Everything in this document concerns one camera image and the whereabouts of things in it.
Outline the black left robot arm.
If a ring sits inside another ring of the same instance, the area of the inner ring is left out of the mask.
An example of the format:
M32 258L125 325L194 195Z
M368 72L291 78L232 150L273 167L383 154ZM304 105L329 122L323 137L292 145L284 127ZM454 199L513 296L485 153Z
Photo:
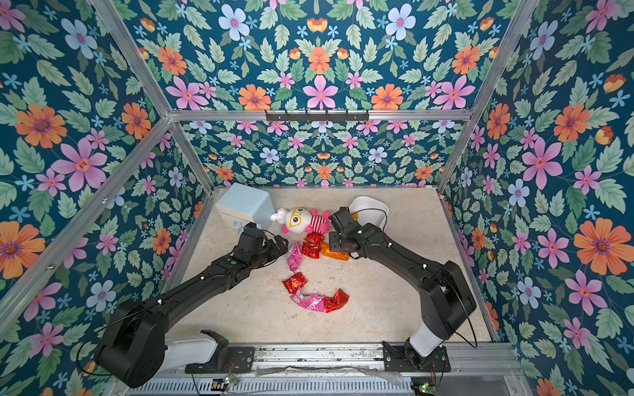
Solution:
M251 272L287 254L289 242L249 223L231 252L198 275L140 303L125 301L105 326L96 365L131 388L161 371L208 363L224 339L215 333L170 338L169 330L208 300L233 289Z

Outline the orange tea bag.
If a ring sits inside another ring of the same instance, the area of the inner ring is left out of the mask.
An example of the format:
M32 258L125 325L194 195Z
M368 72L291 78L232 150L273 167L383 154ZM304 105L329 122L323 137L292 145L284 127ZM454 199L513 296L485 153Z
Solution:
M347 252L335 252L326 243L320 245L320 254L323 257L328 257L333 260L346 262L350 259L350 255Z

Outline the pink tea bag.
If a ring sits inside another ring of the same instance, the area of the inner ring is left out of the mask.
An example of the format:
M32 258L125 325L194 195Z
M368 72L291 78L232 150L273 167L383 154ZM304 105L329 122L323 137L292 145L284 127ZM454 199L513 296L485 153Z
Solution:
M291 272L296 272L300 267L302 255L302 242L297 242L289 247L287 253L287 264Z
M326 298L322 295L304 295L300 290L297 290L294 294L291 295L292 301L303 308L304 310L309 310L318 313L325 312L325 300Z

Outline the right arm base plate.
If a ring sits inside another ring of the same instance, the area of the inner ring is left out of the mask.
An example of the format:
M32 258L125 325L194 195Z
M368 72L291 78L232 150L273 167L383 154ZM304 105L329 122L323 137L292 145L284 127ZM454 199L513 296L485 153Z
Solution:
M447 373L452 367L445 346L436 347L428 356L420 355L409 341L403 345L382 342L385 371Z

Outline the red tea bag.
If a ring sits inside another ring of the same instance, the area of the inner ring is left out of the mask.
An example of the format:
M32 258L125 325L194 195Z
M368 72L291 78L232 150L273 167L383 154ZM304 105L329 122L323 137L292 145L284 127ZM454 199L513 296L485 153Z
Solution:
M290 295L293 295L298 291L301 291L301 289L308 284L308 280L301 272L297 272L291 277L287 278L287 280L284 280L282 284L286 288L287 292Z
M304 242L302 243L301 248L303 256L311 259L319 259L321 253L321 245L324 240L325 238L323 234L319 232L307 234L307 236L305 236L304 238Z
M338 289L334 296L323 299L325 313L341 310L349 301L349 295Z

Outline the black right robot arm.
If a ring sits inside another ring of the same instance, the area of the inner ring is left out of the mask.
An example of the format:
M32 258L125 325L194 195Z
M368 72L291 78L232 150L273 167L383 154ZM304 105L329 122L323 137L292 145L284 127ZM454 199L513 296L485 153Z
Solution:
M455 262L434 262L398 244L382 228L360 224L348 207L330 215L330 243L337 252L357 254L387 267L417 290L422 325L406 341L406 350L427 357L470 321L477 304Z

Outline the red tea bag top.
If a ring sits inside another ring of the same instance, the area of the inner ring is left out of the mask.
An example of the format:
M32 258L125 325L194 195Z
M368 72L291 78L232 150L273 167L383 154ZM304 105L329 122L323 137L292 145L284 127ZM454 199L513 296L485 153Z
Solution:
M307 236L305 236L304 238L304 242L302 243L301 248L303 256L311 259L319 259L321 253L321 245L324 240L325 238L323 234L319 232L307 234Z

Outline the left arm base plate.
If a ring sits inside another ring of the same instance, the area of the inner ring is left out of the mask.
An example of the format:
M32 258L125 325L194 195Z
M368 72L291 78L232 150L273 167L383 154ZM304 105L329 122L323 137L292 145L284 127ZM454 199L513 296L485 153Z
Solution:
M202 339L213 340L216 343L213 354L203 362L195 362L186 365L188 374L220 374L229 373L244 374L251 371L254 364L255 348L238 346L219 333L211 330L201 330Z

